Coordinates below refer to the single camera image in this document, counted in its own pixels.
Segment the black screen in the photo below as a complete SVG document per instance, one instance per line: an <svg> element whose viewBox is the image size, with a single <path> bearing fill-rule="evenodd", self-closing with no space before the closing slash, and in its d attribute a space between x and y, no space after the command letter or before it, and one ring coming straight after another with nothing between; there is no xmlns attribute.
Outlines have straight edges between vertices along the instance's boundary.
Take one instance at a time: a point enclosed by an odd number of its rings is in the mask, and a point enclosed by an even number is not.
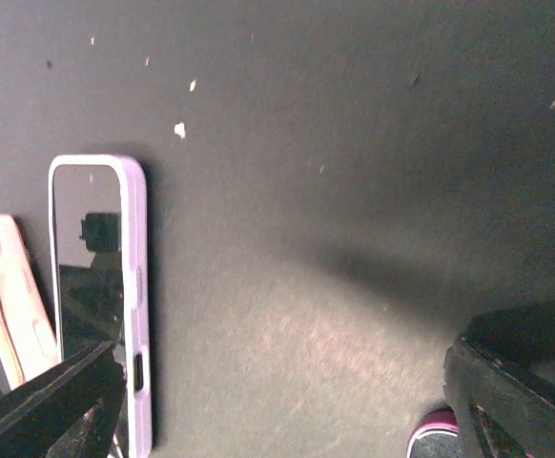
<svg viewBox="0 0 555 458"><path fill-rule="evenodd" d="M63 357L112 341L125 374L118 176L105 165L60 165L52 189ZM125 396L111 451L115 457L128 456L127 426Z"/></svg>

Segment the gray surface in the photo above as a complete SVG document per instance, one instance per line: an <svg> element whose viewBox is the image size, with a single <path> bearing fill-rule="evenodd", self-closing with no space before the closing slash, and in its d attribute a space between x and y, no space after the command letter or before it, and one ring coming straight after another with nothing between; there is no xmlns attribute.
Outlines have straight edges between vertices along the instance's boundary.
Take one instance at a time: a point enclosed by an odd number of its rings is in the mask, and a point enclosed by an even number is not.
<svg viewBox="0 0 555 458"><path fill-rule="evenodd" d="M470 317L555 298L533 3L0 2L0 212L45 291L51 159L148 168L156 456L401 456Z"/></svg>

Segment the phone frame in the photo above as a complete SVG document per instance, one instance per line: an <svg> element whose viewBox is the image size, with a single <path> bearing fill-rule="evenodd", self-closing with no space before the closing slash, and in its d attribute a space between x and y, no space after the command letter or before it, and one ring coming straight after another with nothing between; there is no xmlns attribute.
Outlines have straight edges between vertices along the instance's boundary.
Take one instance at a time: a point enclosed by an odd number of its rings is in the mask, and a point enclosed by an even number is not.
<svg viewBox="0 0 555 458"><path fill-rule="evenodd" d="M131 457L146 457L152 448L151 370L148 320L148 255L146 179L139 163L128 156L63 155L49 169L49 233L59 361L63 361L61 301L54 221L53 179L57 167L104 165L118 176L121 203L121 260L123 268L123 325L127 368L127 421ZM143 385L134 389L134 358L142 358Z"/></svg>

